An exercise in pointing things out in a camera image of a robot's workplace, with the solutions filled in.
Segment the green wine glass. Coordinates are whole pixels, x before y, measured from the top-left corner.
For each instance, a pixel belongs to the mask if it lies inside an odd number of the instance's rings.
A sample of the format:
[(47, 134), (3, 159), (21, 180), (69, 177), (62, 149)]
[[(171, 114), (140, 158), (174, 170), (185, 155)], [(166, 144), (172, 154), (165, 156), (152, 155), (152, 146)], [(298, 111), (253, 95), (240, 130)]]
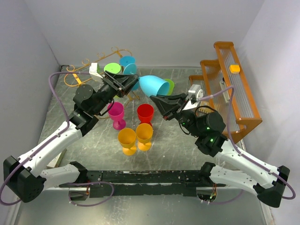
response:
[(169, 83), (169, 91), (168, 91), (167, 95), (170, 96), (173, 92), (175, 84), (171, 79), (165, 79), (165, 81)]
[(115, 62), (108, 63), (104, 66), (104, 72), (110, 73), (111, 77), (115, 77), (115, 74), (119, 75), (121, 72), (121, 65)]

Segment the dark blue wine glass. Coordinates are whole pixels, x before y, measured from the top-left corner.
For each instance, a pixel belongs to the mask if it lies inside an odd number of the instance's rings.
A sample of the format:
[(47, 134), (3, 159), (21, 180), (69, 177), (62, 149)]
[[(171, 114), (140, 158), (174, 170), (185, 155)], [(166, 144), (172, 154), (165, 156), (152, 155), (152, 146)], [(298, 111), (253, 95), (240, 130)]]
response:
[(135, 64), (135, 58), (133, 56), (124, 56), (120, 58), (119, 63), (124, 68), (124, 75), (131, 75), (137, 72), (137, 66)]

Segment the light blue wine glass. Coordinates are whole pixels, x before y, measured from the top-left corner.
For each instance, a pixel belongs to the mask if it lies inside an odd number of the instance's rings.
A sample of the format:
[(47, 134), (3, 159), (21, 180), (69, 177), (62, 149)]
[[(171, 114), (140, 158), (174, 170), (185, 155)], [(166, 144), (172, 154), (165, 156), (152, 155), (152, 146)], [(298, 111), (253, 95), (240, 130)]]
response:
[(160, 77), (145, 75), (139, 77), (139, 81), (134, 85), (132, 91), (137, 90), (138, 88), (141, 88), (142, 92), (147, 97), (150, 97), (151, 95), (166, 96), (168, 94), (170, 84)]

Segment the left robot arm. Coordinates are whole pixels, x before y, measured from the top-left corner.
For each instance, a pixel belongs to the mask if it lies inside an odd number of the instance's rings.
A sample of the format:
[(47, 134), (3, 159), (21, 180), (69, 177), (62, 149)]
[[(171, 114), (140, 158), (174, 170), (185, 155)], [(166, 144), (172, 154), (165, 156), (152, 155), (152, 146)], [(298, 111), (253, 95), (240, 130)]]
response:
[(74, 161), (64, 167), (47, 169), (46, 166), (69, 145), (88, 134), (98, 123), (98, 116), (116, 105), (114, 97), (126, 96), (138, 82), (139, 76), (119, 75), (108, 71), (91, 72), (91, 77), (102, 84), (94, 90), (82, 84), (75, 92), (74, 110), (49, 137), (18, 158), (10, 156), (3, 162), (4, 181), (1, 190), (8, 187), (24, 203), (33, 201), (42, 191), (61, 184), (82, 187), (88, 185), (88, 170)]

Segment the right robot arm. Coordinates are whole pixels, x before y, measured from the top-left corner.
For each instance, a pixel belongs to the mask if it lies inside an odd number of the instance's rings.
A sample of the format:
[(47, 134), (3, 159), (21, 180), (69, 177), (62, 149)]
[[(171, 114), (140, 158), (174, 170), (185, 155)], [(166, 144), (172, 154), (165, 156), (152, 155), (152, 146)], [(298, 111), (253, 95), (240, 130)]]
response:
[(188, 105), (187, 94), (175, 96), (151, 96), (165, 120), (176, 119), (187, 135), (196, 138), (196, 146), (205, 155), (230, 163), (237, 171), (227, 170), (212, 163), (205, 163), (199, 174), (203, 186), (225, 184), (254, 194), (262, 203), (278, 208), (284, 199), (284, 191), (290, 170), (265, 163), (223, 135), (225, 123), (222, 116), (213, 111), (197, 115)]

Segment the magenta wine glass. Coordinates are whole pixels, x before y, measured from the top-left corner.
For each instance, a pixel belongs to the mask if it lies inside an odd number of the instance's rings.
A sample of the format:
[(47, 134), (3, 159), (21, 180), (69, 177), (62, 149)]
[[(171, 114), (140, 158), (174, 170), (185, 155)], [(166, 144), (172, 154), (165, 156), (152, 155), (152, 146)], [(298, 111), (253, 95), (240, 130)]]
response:
[(120, 102), (114, 102), (108, 107), (108, 115), (113, 120), (113, 128), (116, 130), (122, 130), (126, 127), (126, 122), (124, 120), (124, 106)]

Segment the red wine glass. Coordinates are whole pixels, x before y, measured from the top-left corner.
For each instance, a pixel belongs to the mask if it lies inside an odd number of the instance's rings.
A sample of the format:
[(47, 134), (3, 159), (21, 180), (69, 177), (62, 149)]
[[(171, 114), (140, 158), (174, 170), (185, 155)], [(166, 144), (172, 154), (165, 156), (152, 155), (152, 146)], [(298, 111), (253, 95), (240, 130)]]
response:
[(146, 123), (152, 126), (151, 120), (154, 116), (154, 108), (149, 104), (141, 104), (137, 108), (137, 115), (140, 123)]

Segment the right orange wine glass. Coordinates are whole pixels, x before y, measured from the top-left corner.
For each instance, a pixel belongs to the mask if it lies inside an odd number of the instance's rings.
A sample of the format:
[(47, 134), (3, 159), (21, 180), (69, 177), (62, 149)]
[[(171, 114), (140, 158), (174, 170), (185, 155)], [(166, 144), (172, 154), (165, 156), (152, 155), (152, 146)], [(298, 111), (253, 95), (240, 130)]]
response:
[(153, 128), (148, 123), (140, 124), (136, 130), (137, 146), (141, 151), (148, 151), (151, 148), (151, 139), (153, 136)]

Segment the orange wine glass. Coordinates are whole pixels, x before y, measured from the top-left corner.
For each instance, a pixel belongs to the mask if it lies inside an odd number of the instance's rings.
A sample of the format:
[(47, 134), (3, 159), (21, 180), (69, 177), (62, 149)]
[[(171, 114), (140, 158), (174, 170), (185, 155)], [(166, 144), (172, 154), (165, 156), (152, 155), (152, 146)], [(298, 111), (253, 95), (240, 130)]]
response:
[(140, 124), (136, 130), (137, 146), (141, 151), (148, 151), (151, 148), (151, 139), (153, 136), (153, 128), (148, 123)]
[(118, 133), (118, 141), (125, 155), (131, 156), (136, 152), (136, 133), (131, 128), (124, 128)]

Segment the left orange wine glass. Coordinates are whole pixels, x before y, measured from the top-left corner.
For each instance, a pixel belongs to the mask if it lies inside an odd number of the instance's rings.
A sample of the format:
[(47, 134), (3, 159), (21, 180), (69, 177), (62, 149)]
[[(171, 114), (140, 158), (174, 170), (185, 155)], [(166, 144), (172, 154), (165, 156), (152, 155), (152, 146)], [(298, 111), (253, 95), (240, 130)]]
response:
[(124, 128), (118, 133), (118, 141), (125, 155), (131, 156), (136, 152), (136, 133), (131, 128)]

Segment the orange wooden tiered rack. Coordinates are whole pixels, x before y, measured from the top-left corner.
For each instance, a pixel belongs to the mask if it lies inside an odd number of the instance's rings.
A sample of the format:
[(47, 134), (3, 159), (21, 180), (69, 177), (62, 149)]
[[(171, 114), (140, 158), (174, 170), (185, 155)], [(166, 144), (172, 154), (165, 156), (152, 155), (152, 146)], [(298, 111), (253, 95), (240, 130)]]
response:
[[(223, 131), (224, 135), (231, 135), (238, 143), (261, 122), (250, 86), (242, 69), (233, 42), (218, 41), (214, 43), (217, 59), (202, 60), (201, 75), (191, 75), (191, 84), (202, 86), (205, 95), (212, 95), (223, 91), (217, 97), (204, 101), (205, 105), (218, 111), (225, 124), (230, 129)], [(240, 73), (229, 71), (231, 64), (239, 64)]]

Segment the yellow cube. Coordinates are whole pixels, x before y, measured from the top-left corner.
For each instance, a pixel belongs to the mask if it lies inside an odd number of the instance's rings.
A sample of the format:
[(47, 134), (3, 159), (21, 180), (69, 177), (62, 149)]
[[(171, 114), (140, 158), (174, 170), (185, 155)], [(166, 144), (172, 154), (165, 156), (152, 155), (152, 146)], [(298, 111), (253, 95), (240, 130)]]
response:
[(239, 74), (240, 73), (240, 66), (239, 66), (239, 64), (231, 64), (229, 66), (229, 71), (232, 74)]

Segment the white box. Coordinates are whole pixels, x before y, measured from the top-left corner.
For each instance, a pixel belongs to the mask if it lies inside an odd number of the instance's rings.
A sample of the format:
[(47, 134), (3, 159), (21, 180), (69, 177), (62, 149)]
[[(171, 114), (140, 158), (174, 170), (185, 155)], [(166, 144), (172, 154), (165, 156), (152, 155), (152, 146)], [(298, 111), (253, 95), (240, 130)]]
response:
[(57, 168), (60, 165), (66, 151), (67, 150), (64, 149), (60, 154), (58, 154), (51, 162), (49, 162), (49, 164), (46, 166), (46, 168), (47, 169)]

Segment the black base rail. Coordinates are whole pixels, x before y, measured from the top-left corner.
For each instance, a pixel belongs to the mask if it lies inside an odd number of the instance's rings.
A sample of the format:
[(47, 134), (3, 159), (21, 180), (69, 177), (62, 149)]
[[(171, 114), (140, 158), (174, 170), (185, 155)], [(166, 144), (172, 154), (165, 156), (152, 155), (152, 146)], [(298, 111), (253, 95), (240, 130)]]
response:
[(197, 196), (198, 188), (213, 188), (200, 170), (173, 171), (88, 171), (86, 182), (113, 184), (114, 196), (182, 195)]

